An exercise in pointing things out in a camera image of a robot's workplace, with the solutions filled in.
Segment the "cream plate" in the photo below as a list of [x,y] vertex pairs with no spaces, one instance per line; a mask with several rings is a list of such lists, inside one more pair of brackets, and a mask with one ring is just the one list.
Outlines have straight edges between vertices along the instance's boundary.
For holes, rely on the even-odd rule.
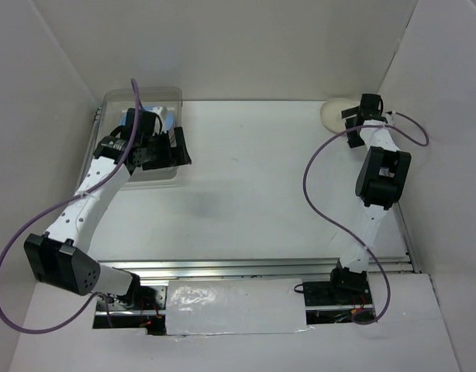
[[345,130],[345,122],[341,118],[341,112],[359,105],[359,101],[348,98],[331,98],[325,101],[319,110],[320,122],[332,133],[340,133]]

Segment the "blue plate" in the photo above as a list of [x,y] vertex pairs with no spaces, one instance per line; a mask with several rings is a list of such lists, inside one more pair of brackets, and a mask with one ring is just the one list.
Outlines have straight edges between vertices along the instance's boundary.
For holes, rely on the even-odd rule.
[[171,131],[175,126],[174,113],[163,105],[144,106],[140,113],[139,130],[145,130],[150,135]]

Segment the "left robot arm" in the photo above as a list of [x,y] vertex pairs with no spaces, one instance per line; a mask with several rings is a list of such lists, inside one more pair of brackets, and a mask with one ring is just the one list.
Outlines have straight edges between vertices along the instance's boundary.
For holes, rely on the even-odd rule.
[[88,172],[60,216],[43,234],[30,234],[24,250],[35,278],[87,295],[115,297],[136,308],[153,291],[129,271],[107,267],[88,255],[92,237],[117,192],[136,169],[151,171],[191,163],[183,129],[164,106],[127,110],[124,120],[96,146]]

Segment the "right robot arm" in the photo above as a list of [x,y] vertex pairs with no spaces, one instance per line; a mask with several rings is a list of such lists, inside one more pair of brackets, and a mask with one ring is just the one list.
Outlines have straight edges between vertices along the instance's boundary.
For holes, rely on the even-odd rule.
[[401,151],[389,132],[390,120],[384,114],[380,95],[363,94],[358,106],[341,112],[349,147],[365,146],[367,154],[355,184],[360,199],[356,243],[337,261],[330,275],[329,298],[343,304],[363,291],[374,244],[383,218],[402,196],[411,155]]

